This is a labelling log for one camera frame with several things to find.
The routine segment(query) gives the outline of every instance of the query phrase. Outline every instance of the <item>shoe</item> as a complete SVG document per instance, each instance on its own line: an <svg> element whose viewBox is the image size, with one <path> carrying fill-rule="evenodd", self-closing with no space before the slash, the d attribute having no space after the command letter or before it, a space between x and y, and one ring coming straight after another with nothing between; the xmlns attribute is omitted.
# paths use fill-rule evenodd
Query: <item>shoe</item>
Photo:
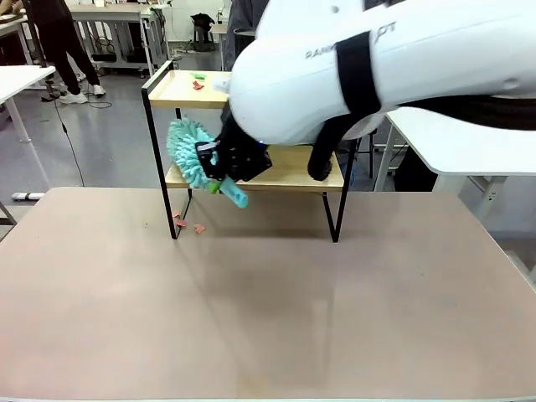
<svg viewBox="0 0 536 402"><path fill-rule="evenodd" d="M93 92L93 95L95 95L97 98L101 98L102 96L106 95L106 90L100 85L93 85L91 92Z"/></svg>
<svg viewBox="0 0 536 402"><path fill-rule="evenodd" d="M70 92L67 92L67 95L59 97L59 101L66 105L70 105L71 103L86 103L87 98L82 92L78 95L73 95Z"/></svg>

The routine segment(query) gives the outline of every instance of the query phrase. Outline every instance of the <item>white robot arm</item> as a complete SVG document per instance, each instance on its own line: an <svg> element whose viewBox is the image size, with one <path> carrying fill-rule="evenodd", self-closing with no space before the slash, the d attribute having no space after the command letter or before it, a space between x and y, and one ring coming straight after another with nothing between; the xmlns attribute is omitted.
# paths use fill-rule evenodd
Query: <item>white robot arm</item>
<svg viewBox="0 0 536 402"><path fill-rule="evenodd" d="M492 97L536 92L534 0L406 0L366 12L320 3L340 14L326 18L336 23L292 34L267 28L277 23L269 4L256 41L236 60L230 81L231 113L220 140L234 131L242 131L242 139L222 141L219 154L244 135L254 140L246 141L245 153L255 152L254 142L312 143L317 168L310 163L309 173L322 179L321 165L344 134L323 132L326 121L340 116L352 126L372 120L361 125L359 135L366 135L379 124L375 116L399 106L536 129L536 117L511 118L518 100ZM498 114L484 116L488 106ZM240 170L234 166L235 173Z"/></svg>

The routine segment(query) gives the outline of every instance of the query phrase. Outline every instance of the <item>black pants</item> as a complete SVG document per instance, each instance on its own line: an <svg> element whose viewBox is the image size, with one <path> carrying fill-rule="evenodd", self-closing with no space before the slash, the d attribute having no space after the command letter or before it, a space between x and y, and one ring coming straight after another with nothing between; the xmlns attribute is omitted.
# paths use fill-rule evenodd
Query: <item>black pants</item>
<svg viewBox="0 0 536 402"><path fill-rule="evenodd" d="M70 54L91 85L100 84L90 59L80 45L72 18L62 18L54 23L40 26L39 39L44 55L49 62L54 63L71 94L78 95L80 87L75 72L67 60L67 54Z"/></svg>

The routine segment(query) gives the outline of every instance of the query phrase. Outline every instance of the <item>white wall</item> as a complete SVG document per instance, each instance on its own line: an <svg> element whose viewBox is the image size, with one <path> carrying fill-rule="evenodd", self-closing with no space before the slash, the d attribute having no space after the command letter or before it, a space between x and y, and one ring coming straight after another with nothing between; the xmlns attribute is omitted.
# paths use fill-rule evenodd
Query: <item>white wall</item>
<svg viewBox="0 0 536 402"><path fill-rule="evenodd" d="M167 40L170 42L189 41L193 38L193 24L190 15L205 13L216 21L216 14L223 5L223 0L173 0L171 8L164 10L167 20Z"/></svg>

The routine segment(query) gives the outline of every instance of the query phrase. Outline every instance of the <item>wooden shelf board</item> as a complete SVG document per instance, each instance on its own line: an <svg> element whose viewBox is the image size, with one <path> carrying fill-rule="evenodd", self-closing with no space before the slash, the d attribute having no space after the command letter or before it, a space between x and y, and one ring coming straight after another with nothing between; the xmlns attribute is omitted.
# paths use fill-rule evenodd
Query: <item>wooden shelf board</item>
<svg viewBox="0 0 536 402"><path fill-rule="evenodd" d="M307 163L311 155L309 146L271 146L268 148L273 166L253 180L238 182L244 190L340 192L344 179L337 158L332 155L332 171L323 182L313 180L307 173ZM175 163L166 175L168 188L188 188Z"/></svg>
<svg viewBox="0 0 536 402"><path fill-rule="evenodd" d="M196 80L193 74L205 75L205 80ZM215 77L230 77L223 71L171 70L149 94L149 101L155 107L221 109L227 101L227 94L212 89ZM204 85L195 90L193 82Z"/></svg>

